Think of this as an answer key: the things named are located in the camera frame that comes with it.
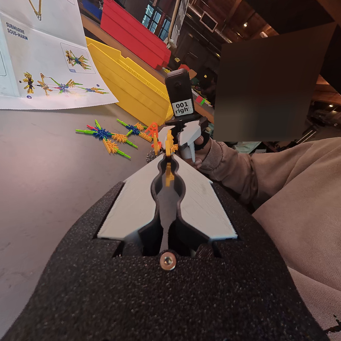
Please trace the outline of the person's torso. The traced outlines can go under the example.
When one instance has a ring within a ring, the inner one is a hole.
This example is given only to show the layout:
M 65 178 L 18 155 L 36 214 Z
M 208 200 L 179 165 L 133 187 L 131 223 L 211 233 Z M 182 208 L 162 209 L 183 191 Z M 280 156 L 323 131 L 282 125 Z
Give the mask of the person's torso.
M 340 340 L 340 176 L 301 173 L 285 184 L 258 176 L 267 201 L 254 217 L 269 234 L 305 305 Z

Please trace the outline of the large blue green toy assembly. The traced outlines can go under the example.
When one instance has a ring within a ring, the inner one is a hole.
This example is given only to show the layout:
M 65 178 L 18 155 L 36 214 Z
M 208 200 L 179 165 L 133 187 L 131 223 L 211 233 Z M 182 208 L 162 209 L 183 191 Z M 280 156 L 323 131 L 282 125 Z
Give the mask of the large blue green toy assembly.
M 75 132 L 80 133 L 80 134 L 87 134 L 87 135 L 91 135 L 91 136 L 95 137 L 96 139 L 103 142 L 103 144 L 104 144 L 104 146 L 105 146 L 105 148 L 109 154 L 117 153 L 117 154 L 119 154 L 119 155 L 130 160 L 131 157 L 129 155 L 127 155 L 126 153 L 124 153 L 123 151 L 121 151 L 116 142 L 127 144 L 127 145 L 129 145 L 135 149 L 138 149 L 138 146 L 136 146 L 134 143 L 132 143 L 128 139 L 127 135 L 118 134 L 118 133 L 111 133 L 108 130 L 102 128 L 97 120 L 95 120 L 95 124 L 96 124 L 95 127 L 87 125 L 87 128 L 88 128 L 87 130 L 76 129 Z

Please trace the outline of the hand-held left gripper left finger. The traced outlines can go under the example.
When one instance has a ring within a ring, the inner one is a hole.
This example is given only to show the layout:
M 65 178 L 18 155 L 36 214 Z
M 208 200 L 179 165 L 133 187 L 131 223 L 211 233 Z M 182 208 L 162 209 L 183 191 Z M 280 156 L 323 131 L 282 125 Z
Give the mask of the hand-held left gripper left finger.
M 132 243 L 143 255 L 159 254 L 163 228 L 157 193 L 162 186 L 163 155 L 124 181 L 97 237 Z

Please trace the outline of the white instruction sheet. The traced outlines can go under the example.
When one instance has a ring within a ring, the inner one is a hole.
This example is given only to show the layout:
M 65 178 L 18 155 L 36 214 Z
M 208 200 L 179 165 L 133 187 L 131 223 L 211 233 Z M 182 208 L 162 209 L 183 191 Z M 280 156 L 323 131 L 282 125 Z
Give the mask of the white instruction sheet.
M 0 109 L 117 103 L 87 48 L 77 1 L 0 1 Z

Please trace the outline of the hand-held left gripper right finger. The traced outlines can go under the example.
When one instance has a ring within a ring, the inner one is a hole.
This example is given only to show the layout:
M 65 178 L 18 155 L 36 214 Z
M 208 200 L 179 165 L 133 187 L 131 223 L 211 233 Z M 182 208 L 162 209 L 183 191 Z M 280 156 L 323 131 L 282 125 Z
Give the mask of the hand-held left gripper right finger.
M 171 171 L 179 196 L 170 225 L 170 249 L 187 257 L 222 257 L 217 242 L 238 235 L 211 180 L 173 155 Z

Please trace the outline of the person's right forearm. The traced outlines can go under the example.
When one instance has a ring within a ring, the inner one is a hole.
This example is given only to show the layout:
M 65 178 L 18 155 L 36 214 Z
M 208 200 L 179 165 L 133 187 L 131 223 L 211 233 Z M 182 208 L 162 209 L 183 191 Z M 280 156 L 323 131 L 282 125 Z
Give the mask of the person's right forearm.
M 210 141 L 200 171 L 239 194 L 240 202 L 260 204 L 254 217 L 340 212 L 340 137 L 252 156 Z

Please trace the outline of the person's right hand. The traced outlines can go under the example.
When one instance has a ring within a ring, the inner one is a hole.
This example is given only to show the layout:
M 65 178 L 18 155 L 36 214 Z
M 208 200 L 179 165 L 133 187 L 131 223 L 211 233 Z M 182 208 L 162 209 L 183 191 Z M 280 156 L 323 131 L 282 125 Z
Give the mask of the person's right hand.
M 208 153 L 210 152 L 212 146 L 212 139 L 209 133 L 202 133 L 200 137 L 198 137 L 194 141 L 195 145 L 195 162 L 192 165 L 195 169 L 199 169 L 206 159 Z

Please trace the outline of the whiteboard on stand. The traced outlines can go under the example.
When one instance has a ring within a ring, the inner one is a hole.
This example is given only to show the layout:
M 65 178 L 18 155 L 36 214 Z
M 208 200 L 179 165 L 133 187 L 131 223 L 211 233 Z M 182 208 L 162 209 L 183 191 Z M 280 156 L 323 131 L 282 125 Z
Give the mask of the whiteboard on stand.
M 177 48 L 177 42 L 185 19 L 188 4 L 189 0 L 176 0 L 167 37 L 167 44 L 172 48 Z

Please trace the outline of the blue plastic bin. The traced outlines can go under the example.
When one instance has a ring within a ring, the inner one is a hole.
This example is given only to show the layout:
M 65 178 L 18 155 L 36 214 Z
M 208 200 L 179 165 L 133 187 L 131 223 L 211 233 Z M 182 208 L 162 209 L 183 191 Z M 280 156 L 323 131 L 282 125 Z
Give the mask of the blue plastic bin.
M 81 3 L 86 11 L 88 11 L 98 21 L 101 21 L 102 13 L 103 13 L 102 1 L 82 0 Z

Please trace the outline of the yellow plastic bin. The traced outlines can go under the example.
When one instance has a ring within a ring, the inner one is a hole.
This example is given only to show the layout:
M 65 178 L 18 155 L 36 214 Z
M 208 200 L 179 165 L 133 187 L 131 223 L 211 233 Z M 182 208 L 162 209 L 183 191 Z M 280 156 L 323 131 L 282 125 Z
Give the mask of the yellow plastic bin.
M 130 58 L 108 45 L 86 37 L 87 47 L 107 87 L 122 109 L 148 126 L 173 117 L 166 86 Z

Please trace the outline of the grey desk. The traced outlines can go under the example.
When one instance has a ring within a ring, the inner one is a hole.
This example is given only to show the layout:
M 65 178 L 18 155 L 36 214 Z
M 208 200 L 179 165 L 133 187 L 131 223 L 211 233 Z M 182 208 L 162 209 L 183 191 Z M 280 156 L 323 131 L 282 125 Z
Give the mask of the grey desk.
M 141 122 L 116 104 L 66 110 L 1 110 L 0 335 L 27 304 L 50 256 L 68 229 L 117 182 L 146 164 L 150 144 L 133 136 L 131 156 L 110 155 L 103 143 L 78 134 L 95 120 Z

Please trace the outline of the yellow black toy wheel assembly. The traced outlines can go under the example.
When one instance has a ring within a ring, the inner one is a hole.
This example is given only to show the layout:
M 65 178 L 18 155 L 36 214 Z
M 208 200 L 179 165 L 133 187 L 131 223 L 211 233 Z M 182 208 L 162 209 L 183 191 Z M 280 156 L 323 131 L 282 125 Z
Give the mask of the yellow black toy wheel assembly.
M 178 150 L 178 145 L 174 143 L 174 136 L 177 133 L 177 126 L 168 131 L 165 142 L 159 141 L 159 127 L 157 123 L 152 123 L 145 133 L 152 138 L 151 151 L 147 154 L 146 162 L 150 163 L 157 156 L 165 154 L 168 158 Z

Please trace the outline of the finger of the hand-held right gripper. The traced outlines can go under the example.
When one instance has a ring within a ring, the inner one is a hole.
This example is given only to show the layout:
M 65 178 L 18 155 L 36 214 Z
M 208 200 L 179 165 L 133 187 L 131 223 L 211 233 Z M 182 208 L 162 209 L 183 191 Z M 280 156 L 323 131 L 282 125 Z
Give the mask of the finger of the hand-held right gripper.
M 178 146 L 190 146 L 201 136 L 201 127 L 199 121 L 190 121 L 185 123 L 178 138 Z
M 160 142 L 165 142 L 167 139 L 167 134 L 169 130 L 172 130 L 175 126 L 164 126 L 160 131 L 159 131 L 159 141 Z

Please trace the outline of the red plastic bin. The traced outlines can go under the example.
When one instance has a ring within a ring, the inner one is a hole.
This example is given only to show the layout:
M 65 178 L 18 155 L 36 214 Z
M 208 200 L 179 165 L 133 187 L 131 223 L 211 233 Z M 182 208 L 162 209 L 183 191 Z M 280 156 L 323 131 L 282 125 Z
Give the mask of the red plastic bin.
M 168 66 L 166 44 L 115 1 L 104 1 L 100 27 L 153 69 Z

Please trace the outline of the small blue green toy assembly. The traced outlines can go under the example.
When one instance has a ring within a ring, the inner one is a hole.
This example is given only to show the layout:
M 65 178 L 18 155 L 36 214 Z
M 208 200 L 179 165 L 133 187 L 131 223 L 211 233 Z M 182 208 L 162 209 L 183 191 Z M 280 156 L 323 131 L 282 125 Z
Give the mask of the small blue green toy assembly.
M 125 126 L 128 129 L 129 132 L 126 134 L 126 136 L 132 134 L 140 136 L 141 138 L 145 139 L 148 142 L 152 142 L 152 138 L 145 133 L 145 131 L 147 130 L 147 126 L 144 126 L 139 122 L 136 123 L 135 125 L 129 125 L 119 119 L 117 119 L 117 122 L 119 122 L 121 125 Z

